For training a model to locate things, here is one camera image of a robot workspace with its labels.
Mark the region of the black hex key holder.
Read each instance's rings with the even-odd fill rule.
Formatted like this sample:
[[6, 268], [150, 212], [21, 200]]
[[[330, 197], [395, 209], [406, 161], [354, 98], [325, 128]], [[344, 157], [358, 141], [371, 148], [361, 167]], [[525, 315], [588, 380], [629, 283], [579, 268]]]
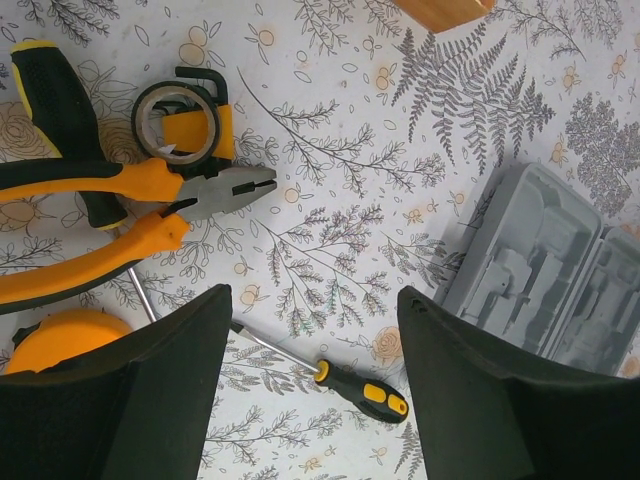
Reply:
[[228, 167], [234, 159], [232, 110], [228, 103], [226, 80], [217, 71], [198, 67], [177, 67], [178, 78], [209, 81], [214, 90], [194, 84], [195, 91], [207, 101], [207, 108], [214, 112], [210, 126], [205, 107], [186, 95], [174, 94], [159, 101], [154, 108], [163, 114], [162, 129], [165, 144], [171, 146], [172, 154], [179, 159], [196, 153], [207, 143], [207, 134], [214, 133], [215, 147], [211, 154], [190, 164], [170, 161], [171, 169], [184, 175], [213, 172], [216, 168]]

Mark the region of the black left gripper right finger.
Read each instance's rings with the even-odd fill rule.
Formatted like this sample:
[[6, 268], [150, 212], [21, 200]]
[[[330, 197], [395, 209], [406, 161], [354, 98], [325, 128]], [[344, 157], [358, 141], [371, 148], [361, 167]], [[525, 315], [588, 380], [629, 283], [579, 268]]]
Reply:
[[397, 321], [429, 478], [638, 477], [637, 380], [531, 354], [411, 286]]

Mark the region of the orange black pliers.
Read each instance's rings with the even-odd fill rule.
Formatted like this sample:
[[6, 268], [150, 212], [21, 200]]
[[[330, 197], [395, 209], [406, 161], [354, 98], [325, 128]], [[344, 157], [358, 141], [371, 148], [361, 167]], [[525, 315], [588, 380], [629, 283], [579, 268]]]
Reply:
[[112, 243], [61, 263], [4, 275], [1, 311], [36, 308], [92, 289], [156, 253], [181, 247], [189, 224], [240, 210], [277, 187], [268, 167], [229, 166], [186, 179], [159, 158], [139, 164], [33, 159], [1, 166], [1, 199], [64, 192], [105, 192], [160, 209], [138, 219]]

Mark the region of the orange wooden compartment tray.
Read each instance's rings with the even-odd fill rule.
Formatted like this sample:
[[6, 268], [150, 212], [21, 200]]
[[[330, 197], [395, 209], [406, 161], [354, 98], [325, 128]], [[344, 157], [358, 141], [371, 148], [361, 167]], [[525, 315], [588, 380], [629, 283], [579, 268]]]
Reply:
[[393, 0], [404, 13], [433, 33], [441, 33], [481, 19], [495, 0]]

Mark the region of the orange tape measure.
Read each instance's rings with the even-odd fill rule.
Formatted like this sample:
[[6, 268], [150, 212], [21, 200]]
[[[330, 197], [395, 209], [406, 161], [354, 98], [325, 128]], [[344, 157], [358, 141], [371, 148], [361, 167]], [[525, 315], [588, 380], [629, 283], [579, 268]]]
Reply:
[[80, 308], [58, 312], [16, 331], [12, 337], [14, 352], [5, 372], [40, 372], [132, 331], [125, 321], [98, 310]]

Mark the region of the large black yellow screwdriver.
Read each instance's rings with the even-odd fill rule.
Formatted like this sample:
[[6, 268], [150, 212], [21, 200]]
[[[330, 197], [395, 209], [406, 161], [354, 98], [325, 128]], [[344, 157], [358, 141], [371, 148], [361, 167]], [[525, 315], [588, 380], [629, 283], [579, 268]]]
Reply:
[[127, 212], [106, 188], [122, 169], [106, 161], [94, 109], [74, 69], [48, 41], [16, 45], [11, 61], [27, 115], [56, 157], [2, 165], [1, 199], [78, 191], [92, 227], [117, 229]]

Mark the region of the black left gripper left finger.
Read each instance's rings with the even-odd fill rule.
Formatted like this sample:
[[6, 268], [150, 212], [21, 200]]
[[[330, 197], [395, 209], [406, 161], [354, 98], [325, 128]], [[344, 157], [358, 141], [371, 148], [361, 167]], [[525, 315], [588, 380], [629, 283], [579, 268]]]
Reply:
[[2, 376], [2, 478], [197, 478], [232, 313], [218, 284], [98, 349]]

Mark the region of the black electrical tape roll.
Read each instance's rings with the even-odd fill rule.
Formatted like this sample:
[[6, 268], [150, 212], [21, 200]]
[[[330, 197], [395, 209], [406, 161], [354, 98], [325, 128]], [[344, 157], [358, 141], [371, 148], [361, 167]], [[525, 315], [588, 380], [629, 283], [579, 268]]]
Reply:
[[179, 81], [147, 87], [134, 102], [131, 124], [144, 153], [177, 167], [209, 159], [222, 138], [222, 119], [212, 95]]

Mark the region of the grey plastic tool case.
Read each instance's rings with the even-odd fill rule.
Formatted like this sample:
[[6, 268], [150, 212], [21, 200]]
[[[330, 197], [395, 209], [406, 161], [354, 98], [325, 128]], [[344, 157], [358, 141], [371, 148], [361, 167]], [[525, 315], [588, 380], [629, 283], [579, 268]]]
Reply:
[[442, 302], [530, 353], [614, 375], [639, 330], [639, 242], [538, 163], [498, 183]]

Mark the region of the small black yellow screwdriver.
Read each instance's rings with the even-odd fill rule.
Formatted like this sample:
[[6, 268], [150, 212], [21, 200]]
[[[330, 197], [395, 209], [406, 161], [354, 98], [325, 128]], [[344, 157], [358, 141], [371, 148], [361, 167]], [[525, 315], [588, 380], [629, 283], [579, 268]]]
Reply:
[[246, 325], [235, 320], [231, 321], [230, 329], [310, 370], [313, 373], [314, 382], [318, 386], [334, 391], [352, 403], [364, 415], [387, 424], [400, 424], [408, 418], [408, 402], [398, 390], [389, 384], [354, 371], [344, 370], [327, 359], [311, 363], [261, 338]]

